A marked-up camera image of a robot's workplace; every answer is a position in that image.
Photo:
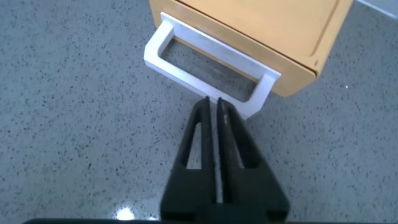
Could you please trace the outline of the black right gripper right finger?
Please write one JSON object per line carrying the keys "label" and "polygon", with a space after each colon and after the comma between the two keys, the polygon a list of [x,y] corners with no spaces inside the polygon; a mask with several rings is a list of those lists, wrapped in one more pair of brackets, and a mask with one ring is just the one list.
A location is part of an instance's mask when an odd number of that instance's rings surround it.
{"label": "black right gripper right finger", "polygon": [[237,109],[217,102],[223,203],[247,222],[283,222],[290,203]]}

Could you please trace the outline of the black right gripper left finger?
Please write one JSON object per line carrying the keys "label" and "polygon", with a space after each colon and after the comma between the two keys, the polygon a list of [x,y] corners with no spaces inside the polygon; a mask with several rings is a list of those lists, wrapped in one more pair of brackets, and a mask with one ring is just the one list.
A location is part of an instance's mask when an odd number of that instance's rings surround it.
{"label": "black right gripper left finger", "polygon": [[[201,124],[201,169],[188,169],[196,125]],[[195,222],[201,211],[216,202],[210,99],[198,101],[190,114],[165,192],[160,203],[161,220]]]}

